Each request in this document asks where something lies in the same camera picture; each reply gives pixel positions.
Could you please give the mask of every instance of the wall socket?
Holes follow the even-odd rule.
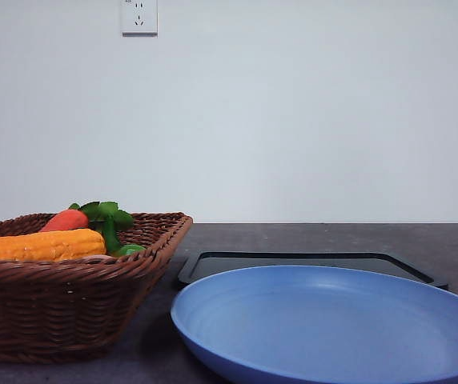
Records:
[[[119,0],[123,36],[158,34],[158,0]]]

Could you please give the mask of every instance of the tray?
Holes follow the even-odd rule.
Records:
[[[398,256],[375,252],[272,253],[272,252],[203,252],[188,258],[178,279],[190,284],[206,276],[250,266],[334,266],[367,270],[425,282],[447,290],[448,283],[432,273],[422,271]]]

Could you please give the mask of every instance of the wicker basket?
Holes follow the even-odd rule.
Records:
[[[53,214],[0,222],[0,236],[38,231]],[[119,233],[146,249],[121,258],[0,261],[0,361],[72,362],[104,355],[162,277],[192,219],[133,214]]]

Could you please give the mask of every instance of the blue plastic plate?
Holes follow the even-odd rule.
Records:
[[[458,383],[458,296],[323,266],[232,270],[184,288],[172,320],[236,383]]]

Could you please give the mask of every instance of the carrot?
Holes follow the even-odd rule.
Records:
[[[88,217],[79,210],[63,210],[51,218],[39,232],[88,228]]]

